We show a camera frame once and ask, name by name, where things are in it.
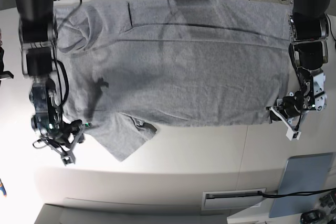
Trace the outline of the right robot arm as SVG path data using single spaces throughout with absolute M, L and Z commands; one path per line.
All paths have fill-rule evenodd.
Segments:
M 269 121 L 287 85 L 287 7 L 246 0 L 16 0 L 32 128 L 75 161 L 84 130 L 124 160 L 177 127 Z

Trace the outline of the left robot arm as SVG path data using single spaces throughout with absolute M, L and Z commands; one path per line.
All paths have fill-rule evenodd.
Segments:
M 327 105 L 322 66 L 328 62 L 327 38 L 331 32 L 326 11 L 330 0 L 289 0 L 289 58 L 299 89 L 268 107 L 273 121 L 287 127 L 286 137 L 297 140 L 300 126 L 310 111 L 322 111 Z

